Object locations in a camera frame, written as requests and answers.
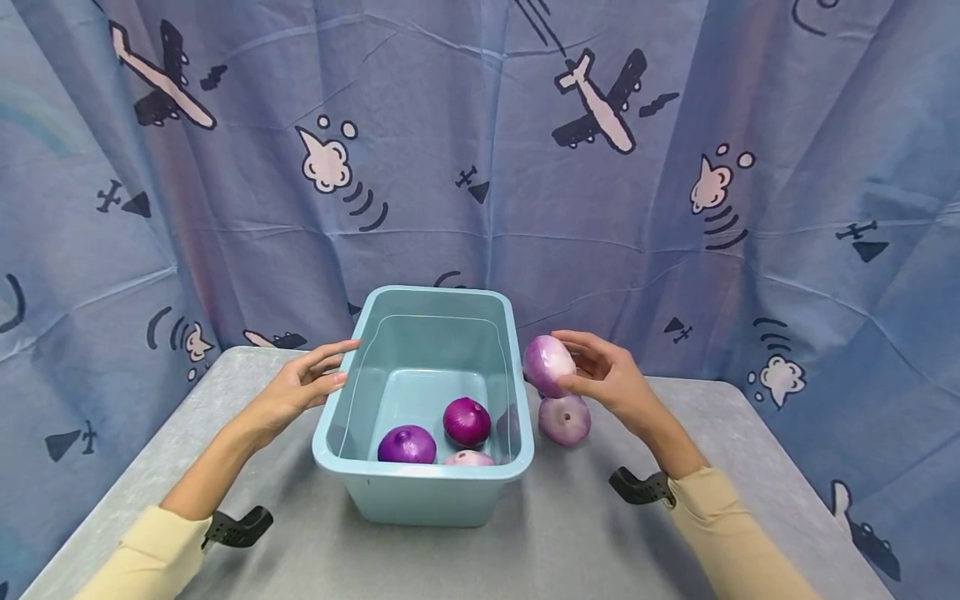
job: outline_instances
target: blue backdrop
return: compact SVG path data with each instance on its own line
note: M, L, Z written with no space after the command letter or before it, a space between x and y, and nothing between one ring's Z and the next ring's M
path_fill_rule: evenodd
M347 337L388 283L498 290L521 343L587 329L730 381L898 597L951 597L957 22L0 0L0 598L221 348Z

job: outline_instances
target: black clamp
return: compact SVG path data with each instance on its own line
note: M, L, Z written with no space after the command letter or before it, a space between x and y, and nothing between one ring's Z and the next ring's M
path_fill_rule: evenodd
M640 480L626 467L621 467L610 476L610 485L628 504L650 504L665 499L670 506L677 505L677 498L667 485L666 473L660 471Z
M206 539L201 549L212 541L231 548L249 548L260 539L270 526L274 524L274 516L262 506L254 506L246 516L235 521L220 511L213 514L213 522L206 530Z

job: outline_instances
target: beige sleeve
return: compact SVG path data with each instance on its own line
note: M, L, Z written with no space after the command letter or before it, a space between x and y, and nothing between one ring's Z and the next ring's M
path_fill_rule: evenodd
M721 600L810 600L820 596L783 556L722 472L701 468L670 480L670 516Z
M156 506L148 508L76 599L176 597L200 570L200 546L211 520L188 521Z

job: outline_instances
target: white onion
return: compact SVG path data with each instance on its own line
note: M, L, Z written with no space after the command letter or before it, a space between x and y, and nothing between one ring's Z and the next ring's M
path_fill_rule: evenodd
M577 366L563 342L552 335L539 335L523 352L523 372L541 394L559 398L566 392L557 385L557 379L576 373Z
M590 432L590 410L577 395L545 398L540 403L540 431L560 445L576 445Z
M459 467L492 467L493 459L483 452L476 450L460 450L444 461L445 465Z

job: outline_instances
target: small airplane print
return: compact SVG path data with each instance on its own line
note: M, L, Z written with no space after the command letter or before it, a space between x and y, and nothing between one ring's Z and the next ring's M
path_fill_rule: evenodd
M188 81L183 75L183 66L189 63L189 58L183 53L183 36L169 21L160 21L162 69L130 49L130 36L122 25L110 21L110 36L117 58L154 89L133 105L140 125L162 126L167 118L179 119L182 113L206 130L217 126L210 111L184 89Z
M647 59L638 48L631 52L605 96L590 78L590 67L595 58L589 48L584 48L580 59L577 62L567 60L569 70L554 80L562 94L577 89L587 114L558 127L553 131L553 139L559 146L576 148L578 143L592 143L597 135L602 134L612 148L628 155L636 143L621 114L630 108L627 103L630 95L640 90L640 77L647 69Z

